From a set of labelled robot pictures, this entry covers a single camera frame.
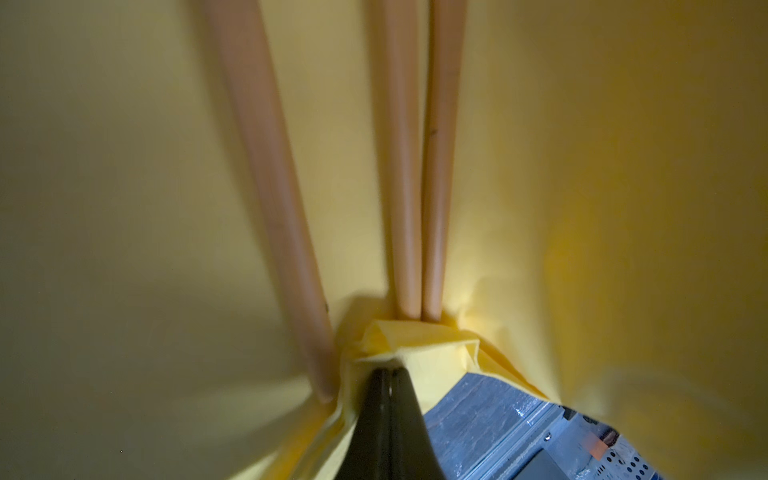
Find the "orange plastic fork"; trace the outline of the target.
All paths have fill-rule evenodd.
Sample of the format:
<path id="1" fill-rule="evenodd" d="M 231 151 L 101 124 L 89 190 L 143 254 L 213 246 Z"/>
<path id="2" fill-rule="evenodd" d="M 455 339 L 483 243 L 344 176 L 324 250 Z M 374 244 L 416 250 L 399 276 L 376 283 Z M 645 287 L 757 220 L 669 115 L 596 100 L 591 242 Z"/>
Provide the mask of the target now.
<path id="1" fill-rule="evenodd" d="M 383 97 L 390 244 L 398 315 L 421 315 L 421 144 L 417 6 L 375 1 L 372 7 Z"/>

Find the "orange plastic spoon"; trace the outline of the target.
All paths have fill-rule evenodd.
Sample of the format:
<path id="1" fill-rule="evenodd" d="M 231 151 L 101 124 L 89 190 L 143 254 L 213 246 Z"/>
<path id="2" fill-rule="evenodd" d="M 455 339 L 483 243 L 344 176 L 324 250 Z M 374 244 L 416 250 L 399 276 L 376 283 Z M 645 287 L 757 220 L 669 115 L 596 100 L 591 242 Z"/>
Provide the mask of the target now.
<path id="1" fill-rule="evenodd" d="M 256 1 L 206 1 L 239 133 L 265 223 L 277 289 L 315 395 L 332 401 L 338 356 L 261 8 Z"/>

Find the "orange plastic knife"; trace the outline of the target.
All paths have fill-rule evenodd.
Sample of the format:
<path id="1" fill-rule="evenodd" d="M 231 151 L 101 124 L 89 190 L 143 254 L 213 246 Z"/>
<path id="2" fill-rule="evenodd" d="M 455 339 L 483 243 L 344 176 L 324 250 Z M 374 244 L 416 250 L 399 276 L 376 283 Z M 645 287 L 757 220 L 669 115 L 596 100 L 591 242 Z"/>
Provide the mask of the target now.
<path id="1" fill-rule="evenodd" d="M 468 3 L 430 3 L 429 86 L 423 171 L 422 319 L 443 311 L 454 152 Z"/>

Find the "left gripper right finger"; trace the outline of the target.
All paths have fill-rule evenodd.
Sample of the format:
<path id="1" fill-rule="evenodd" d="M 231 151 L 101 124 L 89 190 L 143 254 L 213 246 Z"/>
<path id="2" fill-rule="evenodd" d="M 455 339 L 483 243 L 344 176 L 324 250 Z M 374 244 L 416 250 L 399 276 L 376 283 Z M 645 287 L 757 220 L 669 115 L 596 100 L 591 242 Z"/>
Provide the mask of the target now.
<path id="1" fill-rule="evenodd" d="M 405 368 L 392 371 L 391 478 L 445 479 L 411 377 Z"/>

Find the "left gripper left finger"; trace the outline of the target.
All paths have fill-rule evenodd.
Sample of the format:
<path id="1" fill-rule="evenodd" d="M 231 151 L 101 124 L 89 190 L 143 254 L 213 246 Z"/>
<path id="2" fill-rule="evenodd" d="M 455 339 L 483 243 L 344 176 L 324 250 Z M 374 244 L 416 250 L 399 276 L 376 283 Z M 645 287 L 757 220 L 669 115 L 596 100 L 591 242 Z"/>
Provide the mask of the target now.
<path id="1" fill-rule="evenodd" d="M 391 386 L 389 369 L 379 368 L 371 373 L 353 436 L 336 479 L 390 478 Z"/>

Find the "yellow paper napkin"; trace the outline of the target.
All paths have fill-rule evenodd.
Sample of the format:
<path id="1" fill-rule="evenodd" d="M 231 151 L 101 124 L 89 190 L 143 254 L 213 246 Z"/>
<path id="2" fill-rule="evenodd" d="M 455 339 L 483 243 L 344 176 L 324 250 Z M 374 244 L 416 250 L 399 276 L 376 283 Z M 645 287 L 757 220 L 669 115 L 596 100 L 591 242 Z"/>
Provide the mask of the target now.
<path id="1" fill-rule="evenodd" d="M 473 1 L 444 308 L 670 479 L 767 475 L 767 5 Z M 1 5 L 1 475 L 288 479 L 328 417 L 197 1 Z"/>

